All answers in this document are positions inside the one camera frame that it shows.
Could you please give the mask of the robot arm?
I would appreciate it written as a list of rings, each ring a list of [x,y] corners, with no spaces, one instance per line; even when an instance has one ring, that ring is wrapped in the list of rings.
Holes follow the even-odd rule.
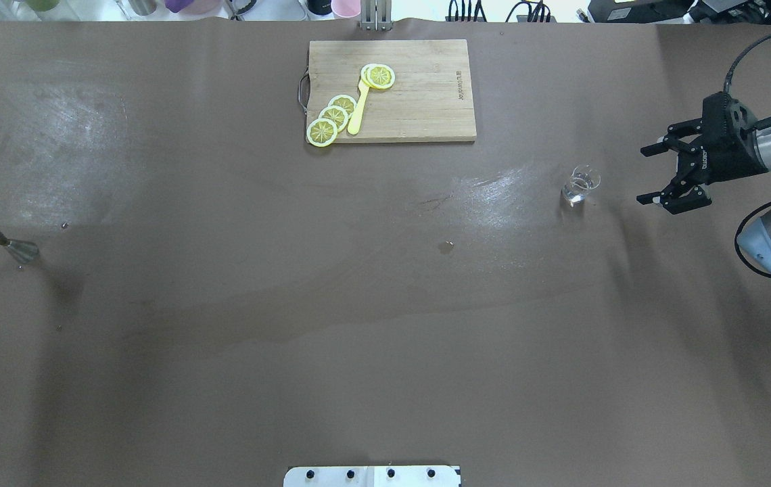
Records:
[[[676,173],[660,191],[639,195],[670,214],[710,206],[708,186],[771,172],[771,116],[759,119],[728,93],[702,101],[697,119],[670,124],[657,142],[643,147],[646,157],[676,152]],[[741,220],[734,250],[754,273],[771,279],[771,201]]]

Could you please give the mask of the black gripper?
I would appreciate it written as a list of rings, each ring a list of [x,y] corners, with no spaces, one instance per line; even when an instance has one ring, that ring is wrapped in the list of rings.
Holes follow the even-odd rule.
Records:
[[[756,149],[757,119],[737,99],[724,92],[702,101],[698,119],[670,124],[657,142],[641,148],[644,157],[677,153],[677,176],[661,191],[636,196],[642,206],[659,206],[672,215],[711,204],[706,188],[728,180],[769,172]]]

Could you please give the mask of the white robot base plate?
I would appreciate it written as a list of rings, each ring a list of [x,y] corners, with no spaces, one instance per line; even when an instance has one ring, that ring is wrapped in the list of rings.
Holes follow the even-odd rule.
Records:
[[[463,479],[451,465],[299,466],[283,486],[463,486]]]

